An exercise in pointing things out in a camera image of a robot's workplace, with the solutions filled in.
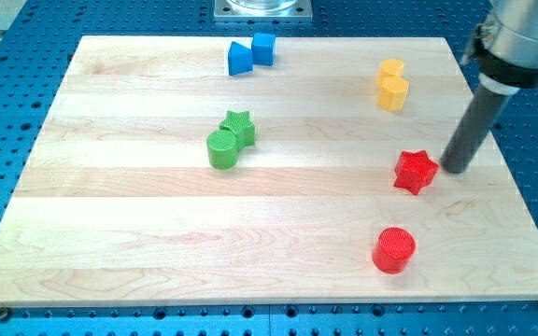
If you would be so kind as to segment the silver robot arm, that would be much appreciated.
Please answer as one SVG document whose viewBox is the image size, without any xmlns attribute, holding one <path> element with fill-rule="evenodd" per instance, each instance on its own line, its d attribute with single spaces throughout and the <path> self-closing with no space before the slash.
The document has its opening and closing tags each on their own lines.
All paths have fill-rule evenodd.
<svg viewBox="0 0 538 336">
<path fill-rule="evenodd" d="M 538 0 L 497 0 L 477 24 L 460 60 L 475 59 L 489 91 L 513 95 L 538 88 Z"/>
</svg>

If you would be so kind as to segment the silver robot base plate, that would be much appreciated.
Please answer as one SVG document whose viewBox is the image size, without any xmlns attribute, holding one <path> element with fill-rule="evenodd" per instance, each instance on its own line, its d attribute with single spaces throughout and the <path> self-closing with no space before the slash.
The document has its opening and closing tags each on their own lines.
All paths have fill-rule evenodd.
<svg viewBox="0 0 538 336">
<path fill-rule="evenodd" d="M 311 0 L 215 0 L 214 21 L 311 21 Z"/>
</svg>

